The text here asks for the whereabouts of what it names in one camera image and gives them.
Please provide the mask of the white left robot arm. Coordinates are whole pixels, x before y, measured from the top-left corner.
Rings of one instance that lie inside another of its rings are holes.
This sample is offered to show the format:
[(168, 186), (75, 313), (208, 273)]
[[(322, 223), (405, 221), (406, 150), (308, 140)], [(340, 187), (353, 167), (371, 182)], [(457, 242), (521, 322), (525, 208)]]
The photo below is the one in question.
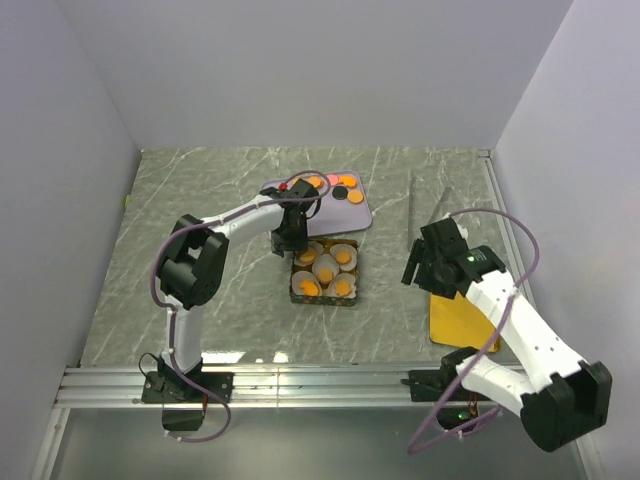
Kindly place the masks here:
[(272, 252), (300, 252), (308, 246), (307, 212), (318, 211), (324, 194), (306, 180), (266, 188), (249, 202), (225, 213), (180, 217), (153, 264), (153, 301), (167, 312), (166, 343), (149, 386), (175, 403), (211, 398), (203, 379), (203, 307), (222, 283), (229, 251), (269, 233)]

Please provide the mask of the orange flower cookie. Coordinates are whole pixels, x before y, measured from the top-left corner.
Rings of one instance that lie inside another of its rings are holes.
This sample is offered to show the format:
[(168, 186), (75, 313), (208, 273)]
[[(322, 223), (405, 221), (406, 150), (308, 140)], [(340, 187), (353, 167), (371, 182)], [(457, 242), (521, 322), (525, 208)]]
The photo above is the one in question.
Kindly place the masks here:
[(333, 284), (333, 295), (336, 297), (348, 297), (352, 293), (352, 286), (348, 280), (340, 279)]

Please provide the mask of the gold tin lid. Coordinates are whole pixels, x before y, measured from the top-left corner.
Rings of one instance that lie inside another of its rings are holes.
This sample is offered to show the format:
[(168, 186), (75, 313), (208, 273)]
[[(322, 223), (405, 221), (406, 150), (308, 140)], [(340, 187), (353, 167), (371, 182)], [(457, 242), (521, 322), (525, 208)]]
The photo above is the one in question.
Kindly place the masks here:
[(494, 325), (466, 298), (430, 296), (429, 339), (436, 344), (480, 350), (494, 334)]

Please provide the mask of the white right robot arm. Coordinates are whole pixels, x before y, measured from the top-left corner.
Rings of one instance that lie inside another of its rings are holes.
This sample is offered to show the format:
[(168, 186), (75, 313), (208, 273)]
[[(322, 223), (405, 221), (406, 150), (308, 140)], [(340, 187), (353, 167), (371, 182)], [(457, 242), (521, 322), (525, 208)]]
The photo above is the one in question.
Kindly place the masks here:
[(524, 369), (518, 373), (494, 362), (487, 346), (468, 346), (443, 357), (431, 381), (421, 382), (419, 372), (410, 372), (403, 382), (412, 396), (431, 391), (439, 398), (411, 438), (409, 453), (430, 447), (420, 439), (426, 428), (450, 398), (468, 393), (515, 414), (545, 452), (605, 425), (613, 384), (609, 369), (587, 362), (568, 346), (520, 293), (522, 282), (498, 255), (486, 245), (469, 247), (453, 218), (422, 227), (401, 281), (440, 298), (469, 301), (495, 328), (486, 344), (502, 338)]

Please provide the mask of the metal tongs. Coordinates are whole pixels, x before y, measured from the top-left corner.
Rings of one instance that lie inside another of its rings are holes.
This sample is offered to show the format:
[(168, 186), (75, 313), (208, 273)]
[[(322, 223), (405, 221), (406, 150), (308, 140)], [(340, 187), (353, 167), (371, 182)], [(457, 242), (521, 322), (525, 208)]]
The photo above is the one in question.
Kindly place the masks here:
[(409, 171), (407, 251), (410, 251), (414, 241), (421, 237), (420, 228), (422, 226), (442, 218), (451, 192), (450, 185), (436, 186), (419, 176), (415, 170)]

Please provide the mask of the green gold cookie tin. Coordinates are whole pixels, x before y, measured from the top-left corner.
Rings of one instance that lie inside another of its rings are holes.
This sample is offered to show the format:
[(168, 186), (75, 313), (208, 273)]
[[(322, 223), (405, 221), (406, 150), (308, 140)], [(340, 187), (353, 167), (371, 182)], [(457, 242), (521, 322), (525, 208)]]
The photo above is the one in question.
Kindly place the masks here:
[(359, 245), (318, 238), (291, 261), (289, 297), (294, 304), (353, 307), (358, 297)]

